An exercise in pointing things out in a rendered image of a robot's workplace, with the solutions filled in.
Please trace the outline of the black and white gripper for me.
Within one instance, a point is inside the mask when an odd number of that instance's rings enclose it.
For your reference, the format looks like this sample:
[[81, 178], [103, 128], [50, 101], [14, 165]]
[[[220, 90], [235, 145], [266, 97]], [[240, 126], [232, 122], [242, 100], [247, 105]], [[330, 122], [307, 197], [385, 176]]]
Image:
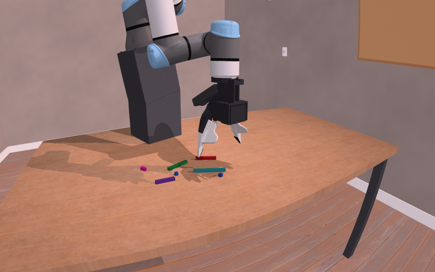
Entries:
[[239, 143], [241, 143], [241, 134], [248, 132], [244, 126], [239, 124], [247, 121], [248, 115], [248, 101], [239, 99], [240, 85], [244, 85], [244, 79], [238, 77], [224, 79], [211, 76], [211, 82], [217, 83], [219, 93], [212, 97], [200, 119], [198, 157], [201, 156], [204, 144], [215, 144], [218, 140], [215, 132], [216, 121], [230, 125]]

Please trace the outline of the purple rod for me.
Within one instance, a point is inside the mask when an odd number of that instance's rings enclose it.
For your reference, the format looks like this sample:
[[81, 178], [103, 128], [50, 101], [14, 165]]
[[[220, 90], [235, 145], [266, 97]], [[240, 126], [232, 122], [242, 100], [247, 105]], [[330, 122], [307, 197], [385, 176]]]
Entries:
[[157, 179], [157, 180], [155, 180], [155, 183], [156, 184], [164, 184], [166, 182], [175, 181], [175, 180], [176, 180], [175, 177], [168, 177], [168, 178]]

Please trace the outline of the turquoise rod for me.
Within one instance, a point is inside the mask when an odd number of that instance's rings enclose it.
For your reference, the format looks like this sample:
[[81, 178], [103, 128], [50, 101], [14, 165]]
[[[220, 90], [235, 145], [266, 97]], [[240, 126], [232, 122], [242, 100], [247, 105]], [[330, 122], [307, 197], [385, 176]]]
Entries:
[[225, 167], [223, 168], [193, 168], [194, 173], [207, 173], [207, 172], [226, 172]]

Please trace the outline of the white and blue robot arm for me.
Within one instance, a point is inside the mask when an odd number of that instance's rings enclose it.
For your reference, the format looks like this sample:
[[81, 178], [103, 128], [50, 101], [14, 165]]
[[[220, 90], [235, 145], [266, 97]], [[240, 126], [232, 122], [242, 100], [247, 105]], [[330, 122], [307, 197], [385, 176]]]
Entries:
[[[125, 0], [122, 13], [126, 29], [126, 51], [147, 46], [152, 68], [210, 56], [210, 75], [236, 79], [239, 76], [239, 25], [235, 21], [211, 23], [209, 32], [179, 36], [176, 16], [185, 10], [186, 0]], [[238, 61], [238, 62], [231, 62]], [[192, 99], [204, 106], [219, 93], [214, 84]]]

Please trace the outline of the green rod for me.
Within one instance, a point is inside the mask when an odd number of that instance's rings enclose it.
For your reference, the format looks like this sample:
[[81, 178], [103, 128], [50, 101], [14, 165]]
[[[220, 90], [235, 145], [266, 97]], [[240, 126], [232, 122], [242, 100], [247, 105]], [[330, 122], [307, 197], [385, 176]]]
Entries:
[[186, 165], [187, 163], [188, 163], [187, 160], [183, 160], [181, 162], [176, 163], [175, 165], [171, 165], [171, 166], [167, 167], [167, 169], [168, 169], [168, 171], [171, 171], [171, 170], [176, 169], [180, 166]]

